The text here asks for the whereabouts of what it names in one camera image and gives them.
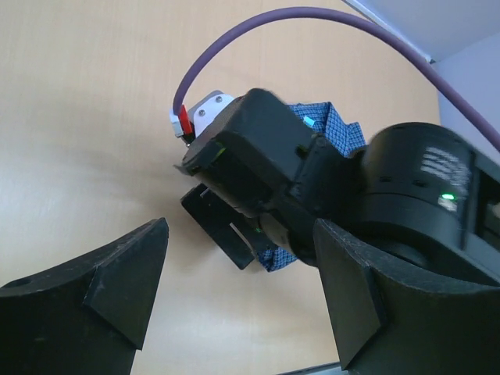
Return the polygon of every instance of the folded fabric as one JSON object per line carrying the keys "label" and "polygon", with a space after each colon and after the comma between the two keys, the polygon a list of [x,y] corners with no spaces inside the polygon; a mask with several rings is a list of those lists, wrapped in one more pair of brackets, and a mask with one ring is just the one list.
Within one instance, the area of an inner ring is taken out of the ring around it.
{"label": "folded fabric", "polygon": [[[294,104],[290,109],[314,131],[325,134],[343,156],[366,144],[360,125],[344,123],[329,102]],[[259,262],[268,272],[280,270],[295,260],[297,258],[284,248],[259,252]]]}

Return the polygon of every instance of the table surface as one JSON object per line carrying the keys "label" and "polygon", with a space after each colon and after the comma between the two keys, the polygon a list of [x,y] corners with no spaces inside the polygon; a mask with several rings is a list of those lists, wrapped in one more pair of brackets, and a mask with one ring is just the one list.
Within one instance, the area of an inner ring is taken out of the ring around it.
{"label": "table surface", "polygon": [[[162,279],[132,374],[263,374],[338,359],[315,269],[238,270],[181,208],[196,181],[168,112],[190,64],[228,28],[293,0],[16,0],[0,5],[0,283],[72,259],[153,218],[170,225]],[[351,12],[340,0],[312,0]],[[332,101],[370,139],[437,123],[433,87],[401,56],[317,20],[260,27],[189,91],[253,87]]]}

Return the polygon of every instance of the cable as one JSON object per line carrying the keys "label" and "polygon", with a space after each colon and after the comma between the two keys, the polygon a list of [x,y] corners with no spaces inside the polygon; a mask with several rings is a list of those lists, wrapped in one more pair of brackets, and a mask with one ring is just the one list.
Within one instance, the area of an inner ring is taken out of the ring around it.
{"label": "cable", "polygon": [[247,33],[248,31],[262,26],[266,23],[271,23],[278,20],[287,20],[292,18],[313,18],[319,20],[329,20],[343,23],[363,30],[375,38],[382,40],[390,45],[393,49],[401,53],[409,60],[485,137],[490,143],[500,152],[500,134],[493,126],[486,121],[482,115],[475,110],[467,100],[465,100],[443,77],[441,77],[420,55],[409,47],[404,41],[399,40],[396,36],[386,31],[383,27],[376,25],[370,21],[360,17],[340,12],[327,8],[315,8],[307,6],[297,6],[291,8],[282,8],[271,10],[253,16],[248,20],[233,27],[228,32],[223,34],[219,39],[214,41],[193,63],[191,68],[186,72],[184,78],[179,84],[175,96],[173,98],[173,112],[178,115],[182,106],[182,102],[188,88],[191,86],[195,78],[206,64],[234,39]]}

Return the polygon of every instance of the wooden table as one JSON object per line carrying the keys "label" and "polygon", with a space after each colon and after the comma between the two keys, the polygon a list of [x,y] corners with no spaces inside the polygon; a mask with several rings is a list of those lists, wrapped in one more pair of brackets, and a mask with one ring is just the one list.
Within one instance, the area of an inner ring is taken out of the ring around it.
{"label": "wooden table", "polygon": [[[315,269],[238,270],[181,208],[196,184],[168,112],[190,64],[236,23],[293,0],[16,0],[0,5],[0,282],[45,270],[165,216],[170,243],[134,375],[272,374],[338,359]],[[340,0],[312,0],[351,12]],[[210,91],[332,101],[370,139],[438,121],[436,91],[346,26],[288,20],[235,41]]]}

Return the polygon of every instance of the green light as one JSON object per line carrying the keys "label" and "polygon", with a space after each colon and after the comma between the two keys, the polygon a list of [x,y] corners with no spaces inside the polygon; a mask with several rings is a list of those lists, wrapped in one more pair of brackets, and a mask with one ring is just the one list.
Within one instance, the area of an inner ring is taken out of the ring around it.
{"label": "green light", "polygon": [[449,193],[441,194],[441,198],[448,199],[449,201],[455,200],[455,196],[453,194],[449,194]]}

